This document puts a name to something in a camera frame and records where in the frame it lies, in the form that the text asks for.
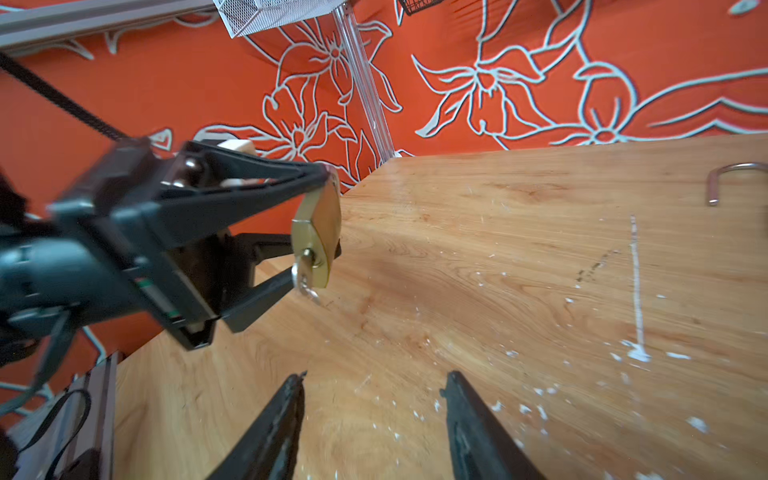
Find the small silver key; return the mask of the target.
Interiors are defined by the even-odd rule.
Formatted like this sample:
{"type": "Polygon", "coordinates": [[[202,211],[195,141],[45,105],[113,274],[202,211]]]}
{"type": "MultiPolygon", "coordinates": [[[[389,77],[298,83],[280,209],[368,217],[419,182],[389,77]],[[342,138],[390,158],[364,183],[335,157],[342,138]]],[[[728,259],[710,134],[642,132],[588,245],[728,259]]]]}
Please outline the small silver key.
{"type": "Polygon", "coordinates": [[[306,248],[295,258],[292,266],[293,285],[301,295],[318,303],[319,295],[314,288],[313,269],[314,253],[306,248]]]}

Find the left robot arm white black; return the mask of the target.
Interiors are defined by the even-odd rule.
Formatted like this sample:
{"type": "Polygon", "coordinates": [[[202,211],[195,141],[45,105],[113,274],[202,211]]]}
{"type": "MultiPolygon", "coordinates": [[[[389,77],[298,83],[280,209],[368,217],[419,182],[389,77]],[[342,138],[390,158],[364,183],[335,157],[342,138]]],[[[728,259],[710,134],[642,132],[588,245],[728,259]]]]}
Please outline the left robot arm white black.
{"type": "Polygon", "coordinates": [[[340,255],[340,187],[321,163],[259,157],[248,141],[190,141],[158,157],[148,138],[104,122],[9,56],[2,69],[114,145],[49,208],[28,212],[1,185],[1,360],[47,343],[22,408],[76,334],[149,313],[184,349],[219,322],[247,329],[289,291],[315,298],[340,255]]]}

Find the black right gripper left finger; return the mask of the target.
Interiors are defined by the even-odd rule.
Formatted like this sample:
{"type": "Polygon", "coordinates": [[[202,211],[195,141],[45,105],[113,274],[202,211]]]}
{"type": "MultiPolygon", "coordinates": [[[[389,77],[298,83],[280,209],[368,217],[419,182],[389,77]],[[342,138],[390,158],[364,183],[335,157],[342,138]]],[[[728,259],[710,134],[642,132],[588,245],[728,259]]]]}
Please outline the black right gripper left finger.
{"type": "Polygon", "coordinates": [[[208,480],[291,480],[305,419],[304,378],[289,375],[208,480]]]}

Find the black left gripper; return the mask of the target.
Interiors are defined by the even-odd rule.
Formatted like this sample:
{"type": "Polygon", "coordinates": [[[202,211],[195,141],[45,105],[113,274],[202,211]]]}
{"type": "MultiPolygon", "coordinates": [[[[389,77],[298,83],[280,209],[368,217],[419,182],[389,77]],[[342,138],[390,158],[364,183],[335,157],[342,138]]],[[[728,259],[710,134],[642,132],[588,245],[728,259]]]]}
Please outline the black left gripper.
{"type": "Polygon", "coordinates": [[[239,154],[260,182],[223,188],[230,155],[238,154],[189,141],[161,159],[146,139],[121,140],[48,208],[121,294],[187,350],[210,345],[220,317],[243,332],[293,288],[290,268],[254,284],[262,261],[293,253],[288,234],[227,236],[229,227],[328,176],[323,164],[239,154]]]}

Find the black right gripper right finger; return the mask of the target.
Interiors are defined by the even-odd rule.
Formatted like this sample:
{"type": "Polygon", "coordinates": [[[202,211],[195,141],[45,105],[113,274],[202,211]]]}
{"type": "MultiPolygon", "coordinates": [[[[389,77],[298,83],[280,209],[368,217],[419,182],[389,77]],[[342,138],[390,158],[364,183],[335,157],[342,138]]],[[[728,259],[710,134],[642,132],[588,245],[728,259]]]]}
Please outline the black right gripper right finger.
{"type": "Polygon", "coordinates": [[[456,479],[542,479],[490,408],[459,371],[447,374],[447,432],[456,479]]]}

